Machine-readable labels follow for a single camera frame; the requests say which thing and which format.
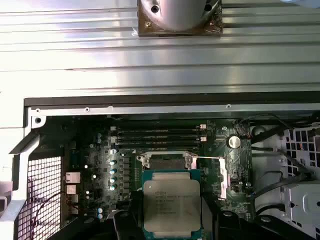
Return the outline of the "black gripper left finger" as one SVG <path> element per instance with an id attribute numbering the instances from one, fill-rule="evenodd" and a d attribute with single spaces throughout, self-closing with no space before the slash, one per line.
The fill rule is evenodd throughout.
<path id="1" fill-rule="evenodd" d="M 143 191 L 133 191 L 119 209 L 103 215 L 85 213 L 76 225 L 73 240 L 143 240 Z"/>

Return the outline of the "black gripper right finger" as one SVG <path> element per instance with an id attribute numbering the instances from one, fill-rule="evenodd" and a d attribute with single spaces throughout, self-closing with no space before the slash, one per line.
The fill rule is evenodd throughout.
<path id="1" fill-rule="evenodd" d="M 246 221 L 232 211 L 221 210 L 215 201 L 202 197 L 201 222 L 208 240 L 308 240 L 309 235 L 271 216 Z"/>

